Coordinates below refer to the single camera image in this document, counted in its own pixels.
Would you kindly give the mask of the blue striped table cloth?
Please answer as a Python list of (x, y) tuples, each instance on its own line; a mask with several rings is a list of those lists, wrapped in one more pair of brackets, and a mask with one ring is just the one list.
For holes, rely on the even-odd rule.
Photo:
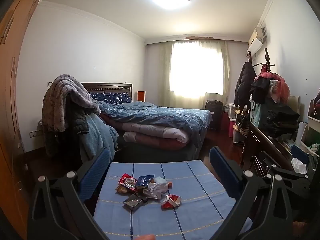
[[(121, 176), (153, 175), (172, 183), (160, 200), (126, 207), (130, 194), (116, 191)], [(133, 164), (113, 162), (95, 207), (94, 220), (109, 239), (210, 239), (227, 218), (235, 199), (200, 160)]]

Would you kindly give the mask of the blue snack wrapper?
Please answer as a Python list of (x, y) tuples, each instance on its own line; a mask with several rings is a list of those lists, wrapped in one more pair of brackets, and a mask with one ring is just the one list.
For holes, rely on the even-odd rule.
[(148, 185), (153, 180), (154, 175), (146, 175), (146, 176), (140, 176), (135, 184), (136, 189), (144, 189), (148, 187)]

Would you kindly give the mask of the red bedside cabinet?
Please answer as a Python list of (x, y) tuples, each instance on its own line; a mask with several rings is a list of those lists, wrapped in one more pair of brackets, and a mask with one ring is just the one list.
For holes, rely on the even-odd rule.
[(141, 102), (145, 102), (146, 92), (144, 90), (137, 91), (137, 100)]

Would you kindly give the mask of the starry blue pillow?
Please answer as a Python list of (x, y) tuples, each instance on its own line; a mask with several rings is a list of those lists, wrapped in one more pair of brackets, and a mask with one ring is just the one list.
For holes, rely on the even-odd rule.
[(127, 94), (127, 92), (90, 93), (90, 96), (97, 101), (103, 101), (109, 104), (121, 104), (132, 102), (132, 99), (129, 96), (129, 94)]

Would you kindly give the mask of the bed with dark headboard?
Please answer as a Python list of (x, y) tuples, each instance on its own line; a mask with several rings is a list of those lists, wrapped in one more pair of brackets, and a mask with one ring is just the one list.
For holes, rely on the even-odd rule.
[(210, 111), (134, 101), (130, 83), (83, 86), (97, 100), (102, 120), (119, 133), (119, 159), (159, 163), (199, 157), (212, 120)]

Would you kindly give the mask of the blue floral duvet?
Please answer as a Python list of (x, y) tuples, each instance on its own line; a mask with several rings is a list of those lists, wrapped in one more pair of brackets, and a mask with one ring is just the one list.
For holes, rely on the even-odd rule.
[(101, 113), (117, 122), (134, 122), (145, 125), (161, 125), (182, 129), (190, 135), (196, 148), (202, 144), (212, 120), (210, 111), (160, 107), (148, 102), (109, 104), (98, 101)]

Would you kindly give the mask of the wooden coat rack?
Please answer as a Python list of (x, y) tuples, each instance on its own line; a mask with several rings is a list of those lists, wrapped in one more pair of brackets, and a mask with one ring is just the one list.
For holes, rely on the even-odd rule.
[[(270, 64), (270, 56), (268, 54), (268, 49), (265, 48), (265, 60), (266, 60), (266, 63), (261, 63), (262, 65), (262, 69), (261, 69), (261, 72), (270, 72), (271, 71), (271, 67), (274, 66), (274, 64)], [(249, 50), (246, 54), (247, 58), (248, 58), (248, 61), (250, 62), (250, 64), (252, 65), (252, 67), (255, 67), (257, 66), (258, 64), (253, 64), (252, 63), (252, 55), (251, 55), (251, 51)]]

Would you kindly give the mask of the brown paper ball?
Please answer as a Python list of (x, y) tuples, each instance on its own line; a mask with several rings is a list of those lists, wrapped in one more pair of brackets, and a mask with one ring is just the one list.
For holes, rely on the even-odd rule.
[(128, 189), (127, 187), (119, 184), (119, 185), (116, 187), (116, 191), (117, 191), (118, 193), (125, 194), (125, 193), (128, 193), (128, 192), (129, 192), (129, 189)]

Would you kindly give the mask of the white air conditioner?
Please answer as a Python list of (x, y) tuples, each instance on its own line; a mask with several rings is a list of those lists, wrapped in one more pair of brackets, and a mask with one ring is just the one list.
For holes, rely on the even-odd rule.
[(255, 55), (263, 46), (266, 40), (266, 31), (264, 27), (256, 27), (249, 38), (247, 53), (251, 56)]

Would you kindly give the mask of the black suitcase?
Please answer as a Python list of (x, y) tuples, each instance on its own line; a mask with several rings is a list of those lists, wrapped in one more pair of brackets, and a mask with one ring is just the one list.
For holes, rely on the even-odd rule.
[(218, 131), (221, 127), (223, 103), (219, 100), (207, 100), (205, 109), (210, 111), (212, 117), (210, 128)]

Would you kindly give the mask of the wooden wardrobe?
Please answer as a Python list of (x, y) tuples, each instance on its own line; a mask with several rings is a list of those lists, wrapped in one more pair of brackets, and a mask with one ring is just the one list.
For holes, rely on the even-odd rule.
[(25, 32), (40, 0), (10, 0), (1, 17), (1, 215), (27, 237), (29, 194), (24, 190), (24, 153), (17, 117), (17, 68)]

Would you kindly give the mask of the white plastic bag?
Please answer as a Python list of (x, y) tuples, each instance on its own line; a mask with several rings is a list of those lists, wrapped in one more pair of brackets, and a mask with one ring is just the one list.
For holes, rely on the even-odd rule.
[(168, 189), (169, 187), (166, 183), (150, 183), (148, 187), (143, 189), (143, 194), (148, 198), (160, 200)]

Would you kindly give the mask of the red snack bag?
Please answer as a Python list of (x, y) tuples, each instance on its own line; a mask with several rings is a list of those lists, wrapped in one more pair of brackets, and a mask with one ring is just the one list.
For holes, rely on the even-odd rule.
[(131, 189), (131, 190), (136, 189), (136, 182), (137, 182), (137, 179), (127, 173), (124, 173), (121, 176), (120, 180), (118, 181), (118, 183), (120, 185), (126, 187), (127, 189)]

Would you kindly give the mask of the pink red folded quilt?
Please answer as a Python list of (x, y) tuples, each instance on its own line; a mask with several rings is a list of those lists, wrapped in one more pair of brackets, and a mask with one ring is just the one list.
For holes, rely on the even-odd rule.
[(182, 129), (134, 122), (117, 122), (103, 113), (100, 114), (100, 117), (107, 125), (123, 132), (125, 142), (177, 151), (184, 148), (190, 141), (190, 135)]

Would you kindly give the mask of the dark wooden dresser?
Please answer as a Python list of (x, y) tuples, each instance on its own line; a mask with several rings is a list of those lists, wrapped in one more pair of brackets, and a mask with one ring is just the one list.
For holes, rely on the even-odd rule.
[(296, 173), (291, 165), (292, 155), (287, 150), (280, 150), (273, 141), (252, 123), (244, 144), (240, 167), (250, 170), (259, 177), (280, 175), (283, 178), (312, 180), (313, 168), (305, 175)]

